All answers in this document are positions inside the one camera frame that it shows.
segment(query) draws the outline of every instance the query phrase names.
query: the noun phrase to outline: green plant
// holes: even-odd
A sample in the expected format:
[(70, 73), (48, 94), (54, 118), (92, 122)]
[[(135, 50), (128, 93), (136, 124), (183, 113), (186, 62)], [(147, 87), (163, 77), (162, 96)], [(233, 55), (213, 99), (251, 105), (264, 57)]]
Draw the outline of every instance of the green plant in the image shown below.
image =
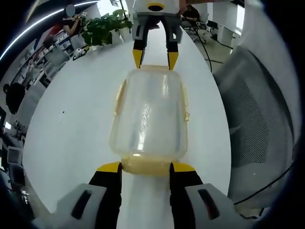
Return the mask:
[(81, 17), (81, 35), (86, 44), (90, 46), (112, 44), (111, 31), (118, 31), (118, 29), (132, 27), (132, 22), (123, 16), (124, 13), (125, 10), (116, 10), (112, 15), (105, 14), (100, 18), (91, 20)]
[(128, 20), (126, 14), (124, 14), (125, 12), (125, 10), (116, 10), (112, 13), (113, 16), (119, 19), (119, 29), (123, 29), (125, 27), (131, 29), (132, 27), (132, 22)]

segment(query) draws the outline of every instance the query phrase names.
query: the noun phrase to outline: black cable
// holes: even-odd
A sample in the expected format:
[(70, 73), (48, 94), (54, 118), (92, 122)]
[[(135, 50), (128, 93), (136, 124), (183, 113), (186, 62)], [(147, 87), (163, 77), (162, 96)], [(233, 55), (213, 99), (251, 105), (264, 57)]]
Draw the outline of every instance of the black cable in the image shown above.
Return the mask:
[(205, 50), (206, 56), (208, 57), (208, 61), (209, 61), (209, 63), (210, 63), (211, 72), (213, 73), (213, 71), (212, 71), (212, 63), (211, 63), (211, 59), (210, 59), (210, 57), (209, 57), (208, 51), (206, 50), (206, 48), (205, 48), (205, 46), (204, 46), (204, 44), (203, 44), (203, 41), (201, 40), (201, 38), (200, 38), (200, 36), (199, 36), (199, 34), (198, 34), (198, 30), (195, 30), (195, 32), (196, 32), (196, 35), (198, 36), (198, 38), (199, 38), (199, 40), (200, 40), (200, 43), (202, 44), (202, 46), (203, 46), (203, 48), (204, 48), (204, 50)]
[(215, 60), (211, 60), (211, 62), (215, 62), (215, 63), (223, 63), (223, 62), (221, 62), (221, 61), (215, 61)]
[(242, 214), (240, 214), (241, 217), (243, 217), (244, 219), (257, 219), (256, 216), (244, 216)]
[(241, 204), (241, 203), (245, 202), (246, 200), (251, 199), (252, 197), (254, 197), (254, 196), (256, 196), (257, 194), (259, 194), (260, 192), (264, 191), (266, 188), (268, 188), (268, 187), (270, 187), (271, 185), (273, 185), (275, 182), (277, 182), (279, 179), (281, 179), (283, 176), (285, 176), (286, 173), (288, 173), (288, 171), (291, 169), (291, 167), (292, 167), (293, 164), (294, 164), (294, 162), (291, 163), (291, 166), (290, 166), (288, 169), (286, 169), (286, 171), (283, 172), (277, 179), (273, 180), (272, 182), (270, 182), (268, 185), (266, 185), (265, 187), (261, 188), (260, 190), (254, 192), (252, 195), (248, 196), (247, 198), (245, 198), (245, 199), (243, 199), (243, 200), (240, 200), (240, 201), (234, 203), (234, 205)]
[(221, 44), (222, 46), (224, 46), (224, 47), (227, 47), (227, 48), (229, 48), (229, 49), (233, 49), (232, 47), (230, 47), (230, 46), (228, 46), (228, 45), (225, 45), (225, 44)]
[(265, 210), (265, 208), (262, 208), (258, 215), (259, 215), (259, 216), (262, 216), (264, 210)]

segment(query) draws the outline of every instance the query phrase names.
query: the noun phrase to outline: black slot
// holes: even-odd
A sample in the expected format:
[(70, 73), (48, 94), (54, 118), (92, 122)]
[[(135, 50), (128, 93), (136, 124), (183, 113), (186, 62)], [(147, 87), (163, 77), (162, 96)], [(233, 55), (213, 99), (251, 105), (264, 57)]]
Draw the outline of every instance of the black slot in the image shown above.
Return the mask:
[(159, 12), (159, 11), (163, 10), (163, 7), (154, 5), (154, 6), (149, 6), (148, 9), (151, 11), (154, 11), (154, 12)]
[(173, 31), (173, 35), (175, 34), (176, 38), (174, 38), (173, 36), (173, 39), (176, 40), (177, 39), (177, 30), (176, 30), (176, 27), (172, 27), (172, 31)]
[(85, 190), (81, 197), (78, 199), (76, 205), (74, 206), (73, 210), (72, 210), (72, 213), (71, 215), (76, 218), (76, 219), (80, 219), (84, 210), (85, 210), (85, 207), (88, 203), (88, 200), (90, 199), (90, 196), (91, 196), (91, 192), (88, 191), (88, 190)]
[(141, 25), (138, 25), (137, 31), (135, 32), (136, 37), (138, 37), (140, 35), (140, 28), (141, 28)]
[(209, 192), (206, 189), (201, 189), (198, 192), (208, 211), (209, 219), (213, 220), (213, 219), (216, 219), (217, 217), (219, 217), (219, 211), (217, 209), (217, 206), (214, 203), (214, 200), (210, 196)]

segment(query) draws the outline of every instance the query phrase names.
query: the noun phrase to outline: plastic food container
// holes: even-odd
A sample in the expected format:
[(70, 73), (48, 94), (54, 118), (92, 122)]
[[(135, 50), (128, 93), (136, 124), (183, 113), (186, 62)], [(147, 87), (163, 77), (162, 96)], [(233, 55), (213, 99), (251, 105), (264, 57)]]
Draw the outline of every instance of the plastic food container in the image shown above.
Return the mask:
[(142, 65), (129, 72), (114, 115), (110, 147), (126, 172), (168, 175), (170, 163), (187, 151), (187, 98), (174, 71)]

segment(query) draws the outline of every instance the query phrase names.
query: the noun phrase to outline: office desk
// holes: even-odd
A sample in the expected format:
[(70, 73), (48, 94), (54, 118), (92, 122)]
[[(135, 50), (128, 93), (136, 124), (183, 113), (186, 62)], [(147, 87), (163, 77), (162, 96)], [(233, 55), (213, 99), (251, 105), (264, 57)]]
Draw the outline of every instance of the office desk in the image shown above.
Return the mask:
[[(23, 165), (37, 195), (53, 212), (57, 201), (96, 169), (120, 161), (109, 147), (116, 95), (135, 68), (133, 42), (69, 60), (42, 96), (30, 122)], [(165, 32), (152, 30), (143, 64), (167, 65)], [(231, 148), (227, 119), (209, 67), (183, 32), (175, 66), (187, 90), (188, 151), (181, 160), (204, 183), (227, 194)], [(123, 172), (118, 228), (173, 228), (167, 177)]]

